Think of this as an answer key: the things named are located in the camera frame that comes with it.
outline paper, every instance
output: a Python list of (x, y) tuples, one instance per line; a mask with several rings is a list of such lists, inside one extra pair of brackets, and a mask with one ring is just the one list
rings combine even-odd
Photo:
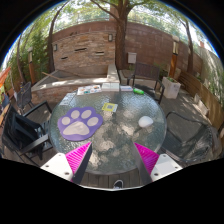
[(67, 93), (59, 105), (69, 105), (76, 93)]
[(133, 91), (133, 88), (131, 86), (120, 86), (121, 91)]
[(110, 112), (116, 112), (117, 110), (117, 104), (113, 104), (113, 103), (105, 103), (103, 105), (103, 108), (102, 110), (105, 110), (105, 111), (110, 111)]
[(98, 93), (102, 92), (100, 85), (92, 85), (92, 86), (84, 86), (84, 87), (79, 87), (77, 95), (86, 95), (90, 93)]

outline bottle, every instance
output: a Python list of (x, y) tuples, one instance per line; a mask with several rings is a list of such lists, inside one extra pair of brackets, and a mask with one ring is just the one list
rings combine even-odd
[(133, 92), (134, 92), (134, 93), (137, 93), (137, 94), (141, 94), (141, 95), (144, 94), (144, 91), (143, 91), (143, 90), (141, 90), (141, 89), (137, 89), (137, 88), (134, 88), (134, 89), (133, 89)]

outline wooden post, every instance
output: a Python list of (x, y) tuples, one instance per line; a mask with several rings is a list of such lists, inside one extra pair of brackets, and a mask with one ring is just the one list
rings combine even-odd
[(173, 54), (171, 58), (170, 73), (169, 73), (169, 77), (171, 78), (174, 78), (176, 65), (177, 65), (177, 55)]
[(31, 83), (33, 85), (36, 82), (36, 79), (35, 79), (34, 67), (32, 62), (29, 63), (29, 70), (30, 70)]
[(173, 36), (173, 55), (171, 58), (170, 72), (169, 77), (174, 78), (174, 74), (176, 71), (177, 65), (177, 55), (178, 55), (178, 47), (179, 47), (179, 37)]
[(34, 67), (33, 67), (32, 51), (33, 51), (33, 47), (30, 47), (28, 49), (28, 63), (29, 63), (31, 83), (33, 85), (34, 83), (36, 83), (36, 80), (35, 80), (35, 73), (34, 73)]

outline wooden fence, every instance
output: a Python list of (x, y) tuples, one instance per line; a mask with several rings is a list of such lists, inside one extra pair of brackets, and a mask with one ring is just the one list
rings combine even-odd
[(207, 115), (212, 126), (219, 129), (224, 121), (224, 111), (217, 99), (197, 78), (186, 72), (181, 72), (178, 79), (180, 83), (183, 83), (186, 91), (190, 93), (192, 97), (197, 93), (206, 107), (209, 109)]

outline chair leg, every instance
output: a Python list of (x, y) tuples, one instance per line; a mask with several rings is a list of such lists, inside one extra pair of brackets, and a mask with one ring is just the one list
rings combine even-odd
[(29, 158), (29, 156), (27, 156), (26, 154), (24, 154), (23, 156), (25, 156), (31, 163), (33, 163), (35, 166), (40, 167), (37, 163), (35, 163), (32, 159)]

